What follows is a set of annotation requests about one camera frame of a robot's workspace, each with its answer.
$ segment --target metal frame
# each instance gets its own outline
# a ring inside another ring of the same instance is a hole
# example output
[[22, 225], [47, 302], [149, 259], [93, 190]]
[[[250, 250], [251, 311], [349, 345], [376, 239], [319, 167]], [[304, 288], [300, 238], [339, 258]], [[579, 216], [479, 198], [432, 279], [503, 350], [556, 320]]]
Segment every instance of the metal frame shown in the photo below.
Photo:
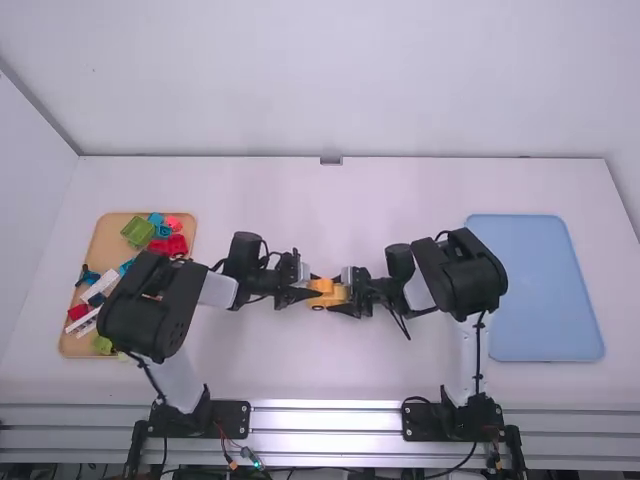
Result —
[[[240, 443], [267, 466], [442, 468], [470, 449], [403, 441], [396, 401], [254, 400], [252, 406], [251, 434]], [[148, 412], [140, 404], [0, 404], [0, 462], [124, 463], [133, 424]], [[531, 469], [640, 470], [640, 411], [507, 407], [504, 415], [520, 426]], [[147, 440], [143, 462], [161, 459], [162, 440]], [[226, 465], [220, 442], [206, 439], [170, 439], [167, 463]], [[467, 465], [483, 467], [484, 449]]]

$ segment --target green connector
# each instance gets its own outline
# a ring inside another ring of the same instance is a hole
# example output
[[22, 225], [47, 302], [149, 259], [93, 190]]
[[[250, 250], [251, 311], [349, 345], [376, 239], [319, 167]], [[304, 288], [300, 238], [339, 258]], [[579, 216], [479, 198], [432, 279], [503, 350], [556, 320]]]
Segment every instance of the green connector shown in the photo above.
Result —
[[120, 234], [129, 241], [134, 248], [144, 248], [153, 238], [156, 226], [144, 218], [135, 216], [120, 231]]

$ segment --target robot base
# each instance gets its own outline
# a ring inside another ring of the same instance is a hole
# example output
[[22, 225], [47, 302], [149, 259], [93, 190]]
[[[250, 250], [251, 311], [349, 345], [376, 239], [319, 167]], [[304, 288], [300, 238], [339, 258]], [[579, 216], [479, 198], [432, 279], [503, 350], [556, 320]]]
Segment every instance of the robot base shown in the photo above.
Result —
[[147, 423], [148, 437], [220, 438], [243, 440], [249, 435], [251, 404], [241, 400], [210, 400], [208, 390], [193, 413], [153, 404]]
[[455, 407], [442, 403], [402, 405], [402, 437], [407, 442], [494, 442], [504, 439], [502, 407], [484, 394]]

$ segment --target green toy block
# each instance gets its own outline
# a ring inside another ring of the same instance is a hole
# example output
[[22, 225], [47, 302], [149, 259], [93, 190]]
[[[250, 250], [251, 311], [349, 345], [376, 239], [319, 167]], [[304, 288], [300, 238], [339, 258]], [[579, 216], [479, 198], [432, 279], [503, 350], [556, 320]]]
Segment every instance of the green toy block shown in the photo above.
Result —
[[135, 216], [120, 231], [134, 248], [144, 248], [156, 233], [156, 226], [144, 218]]
[[100, 335], [92, 340], [91, 346], [93, 350], [100, 355], [111, 355], [111, 349], [113, 348], [111, 340], [101, 337]]

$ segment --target blue mat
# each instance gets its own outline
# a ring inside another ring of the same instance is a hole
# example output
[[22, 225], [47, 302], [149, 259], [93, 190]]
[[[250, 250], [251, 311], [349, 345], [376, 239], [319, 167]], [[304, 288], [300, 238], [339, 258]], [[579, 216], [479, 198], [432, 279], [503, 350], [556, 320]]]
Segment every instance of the blue mat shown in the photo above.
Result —
[[471, 215], [466, 226], [503, 263], [509, 290], [489, 333], [503, 362], [594, 362], [604, 344], [564, 222], [553, 215]]

